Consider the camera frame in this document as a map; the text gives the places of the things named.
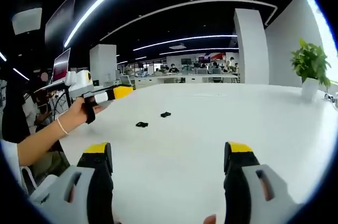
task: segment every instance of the white pillar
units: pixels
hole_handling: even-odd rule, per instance
[[[90,50],[90,74],[101,86],[116,80],[116,45],[98,44]]]
[[[236,8],[234,25],[238,36],[241,82],[268,85],[269,55],[259,11]]]

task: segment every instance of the white pot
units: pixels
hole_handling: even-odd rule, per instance
[[[305,101],[314,101],[319,88],[319,80],[307,78],[302,86],[302,98]]]

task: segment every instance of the potted plant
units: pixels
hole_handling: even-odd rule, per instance
[[[312,101],[320,84],[330,87],[330,80],[326,77],[327,56],[320,46],[299,40],[301,48],[292,52],[292,66],[296,74],[302,78],[302,97]]]

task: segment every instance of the bracelet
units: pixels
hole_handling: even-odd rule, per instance
[[[66,135],[68,135],[68,133],[65,131],[65,129],[63,129],[63,127],[62,127],[62,125],[61,125],[61,123],[60,123],[60,121],[59,121],[59,118],[57,118],[57,121],[58,121],[58,123],[59,123],[59,126],[60,126],[61,130],[63,130],[63,132],[64,132]]]

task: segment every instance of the black ceiling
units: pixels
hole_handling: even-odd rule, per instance
[[[46,52],[44,47],[44,25],[64,0],[4,0],[0,12],[0,51],[7,56],[8,63],[17,67],[28,76],[33,69],[52,67],[57,52]],[[76,0],[74,23],[96,0]],[[168,47],[177,43],[164,44],[133,52],[133,49],[173,39],[200,35],[233,34],[234,9],[236,7],[257,9],[263,22],[267,20],[273,8],[252,3],[212,2],[187,5],[154,14],[132,23],[100,41],[111,31],[134,20],[139,15],[190,0],[106,0],[101,4],[75,34],[70,46],[71,67],[89,66],[89,50],[98,43],[116,44],[118,61],[133,60],[147,56],[147,59],[160,57],[159,53],[170,52]],[[291,0],[257,0],[278,7],[276,16]],[[12,28],[12,16],[27,5],[42,6],[42,27],[15,36]],[[227,47],[230,39],[207,39],[184,41],[187,49]]]

